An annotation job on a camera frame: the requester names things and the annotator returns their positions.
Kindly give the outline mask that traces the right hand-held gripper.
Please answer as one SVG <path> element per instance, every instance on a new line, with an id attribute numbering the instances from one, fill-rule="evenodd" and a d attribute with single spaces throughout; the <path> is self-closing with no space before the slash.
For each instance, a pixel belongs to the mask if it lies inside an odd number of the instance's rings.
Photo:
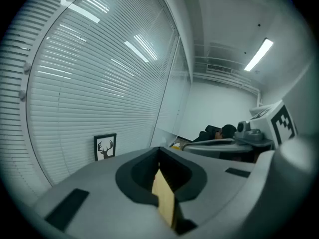
<path id="1" fill-rule="evenodd" d="M 188 143 L 183 151 L 194 154 L 244 153 L 253 147 L 278 148 L 294 138 L 297 129 L 282 100 L 264 107 L 252 118 L 238 123 L 234 139 L 217 139 Z"/>

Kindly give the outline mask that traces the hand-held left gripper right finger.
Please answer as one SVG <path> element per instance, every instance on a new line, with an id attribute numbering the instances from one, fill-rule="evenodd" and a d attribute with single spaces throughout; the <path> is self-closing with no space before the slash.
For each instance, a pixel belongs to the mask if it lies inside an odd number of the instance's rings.
<path id="1" fill-rule="evenodd" d="M 203 224 L 243 187 L 252 163 L 159 149 L 159 213 L 178 235 Z"/>

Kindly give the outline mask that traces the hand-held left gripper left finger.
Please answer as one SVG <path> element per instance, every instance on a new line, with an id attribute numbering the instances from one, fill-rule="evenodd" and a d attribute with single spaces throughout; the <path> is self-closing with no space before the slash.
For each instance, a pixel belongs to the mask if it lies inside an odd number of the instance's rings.
<path id="1" fill-rule="evenodd" d="M 148 151 L 137 150 L 84 166 L 42 195 L 34 211 L 46 218 L 69 193 L 80 189 L 89 194 L 66 228 L 70 236 L 175 236 L 157 207 L 133 202 L 116 184 L 118 168 Z"/>

